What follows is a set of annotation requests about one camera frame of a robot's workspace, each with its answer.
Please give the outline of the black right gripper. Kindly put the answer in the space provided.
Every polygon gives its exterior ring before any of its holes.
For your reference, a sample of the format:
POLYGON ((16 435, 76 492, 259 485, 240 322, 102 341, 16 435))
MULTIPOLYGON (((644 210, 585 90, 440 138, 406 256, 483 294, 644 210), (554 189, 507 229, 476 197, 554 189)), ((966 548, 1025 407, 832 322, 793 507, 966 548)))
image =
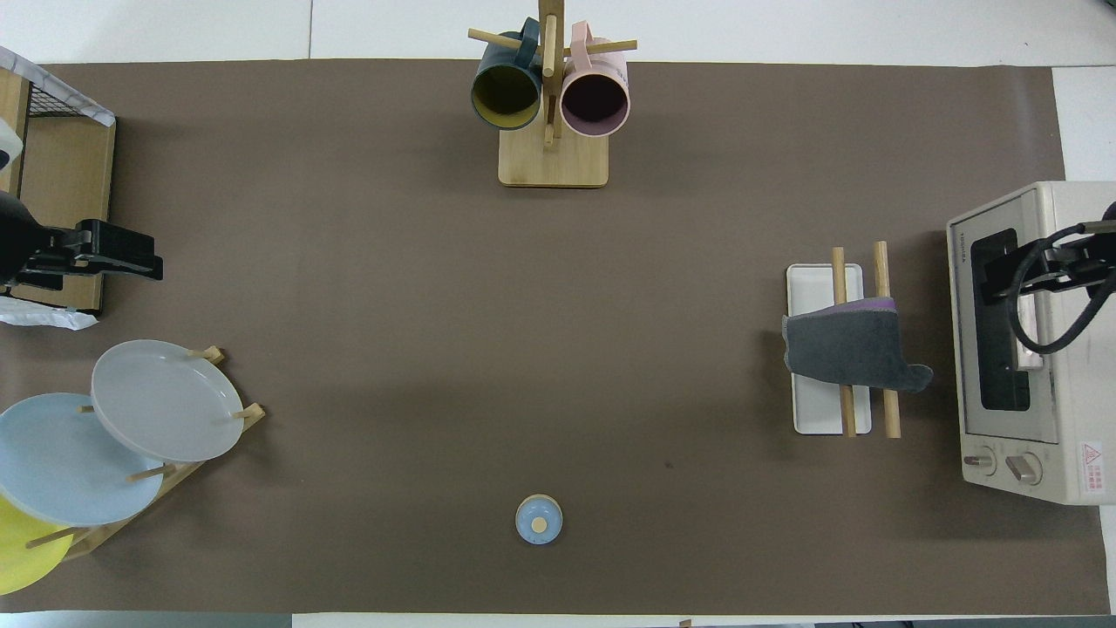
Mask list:
MULTIPOLYGON (((1009 296, 1017 268, 1037 240, 1009 253, 997 255, 981 263, 981 298, 984 302, 1002 301, 1009 296)), ((1113 276, 1115 243, 1113 240, 1072 240, 1045 247, 1043 253, 1024 271, 1021 294, 1033 291, 1065 291, 1084 287, 1088 297, 1101 293, 1101 286, 1113 276)))

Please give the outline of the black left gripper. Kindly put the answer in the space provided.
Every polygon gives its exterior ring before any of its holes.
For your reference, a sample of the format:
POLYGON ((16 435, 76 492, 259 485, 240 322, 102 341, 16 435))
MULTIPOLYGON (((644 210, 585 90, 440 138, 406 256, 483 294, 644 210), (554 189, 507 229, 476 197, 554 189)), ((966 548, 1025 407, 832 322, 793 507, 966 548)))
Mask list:
POLYGON ((154 238, 104 220, 73 229, 17 228, 17 283, 61 290, 65 276, 140 276, 162 281, 154 238))

